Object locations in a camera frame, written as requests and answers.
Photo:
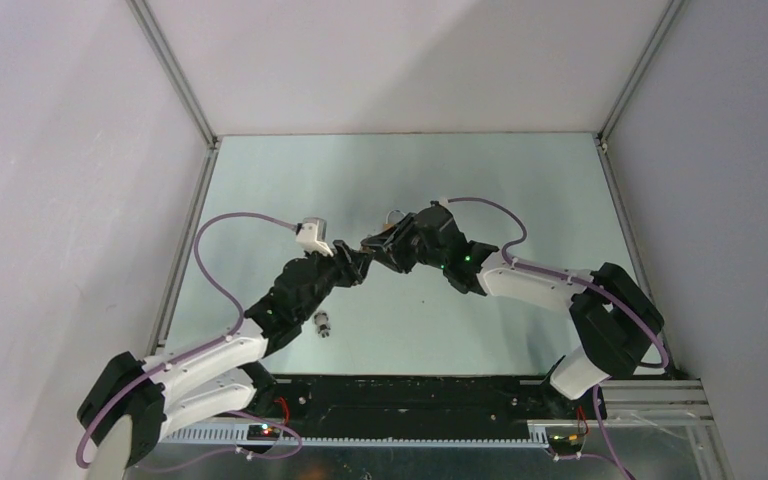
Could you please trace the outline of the large brass padlock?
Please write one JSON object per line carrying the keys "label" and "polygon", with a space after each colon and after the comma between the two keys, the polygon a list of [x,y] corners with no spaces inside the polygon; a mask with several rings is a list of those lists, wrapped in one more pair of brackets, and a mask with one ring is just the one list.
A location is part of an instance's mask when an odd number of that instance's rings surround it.
{"label": "large brass padlock", "polygon": [[401,221],[403,221],[406,218],[407,214],[399,209],[393,209],[390,210],[386,216],[385,220],[382,223],[381,232],[387,231],[394,226],[398,225]]}

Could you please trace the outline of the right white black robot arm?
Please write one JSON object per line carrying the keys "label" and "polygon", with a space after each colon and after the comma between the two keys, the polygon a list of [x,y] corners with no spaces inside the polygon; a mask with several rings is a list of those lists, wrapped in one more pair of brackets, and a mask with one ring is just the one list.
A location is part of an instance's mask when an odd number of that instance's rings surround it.
{"label": "right white black robot arm", "polygon": [[566,418],[601,382],[633,375],[655,348],[669,363],[659,335],[664,319],[630,274],[613,263],[597,270],[560,269],[514,258],[506,247],[470,240],[439,202],[405,215],[364,239],[364,251],[398,273],[421,264],[439,269],[461,293],[504,297],[565,313],[580,345],[550,370],[541,392],[545,411]]}

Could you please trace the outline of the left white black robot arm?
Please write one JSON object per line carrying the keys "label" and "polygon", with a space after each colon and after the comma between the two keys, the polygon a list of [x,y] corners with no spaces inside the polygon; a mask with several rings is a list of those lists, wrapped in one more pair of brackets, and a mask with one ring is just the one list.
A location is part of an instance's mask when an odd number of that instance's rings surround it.
{"label": "left white black robot arm", "polygon": [[306,322],[321,337],[331,334],[322,303],[336,288],[362,284],[373,260],[370,249],[342,241],[307,248],[252,306],[233,299],[237,318],[221,333],[142,359],[130,352],[113,357],[78,409],[85,431],[77,465],[94,467],[88,446],[105,449],[121,426],[127,428],[122,462],[131,467],[167,437],[216,415],[271,412],[275,380],[262,360],[294,341]]}

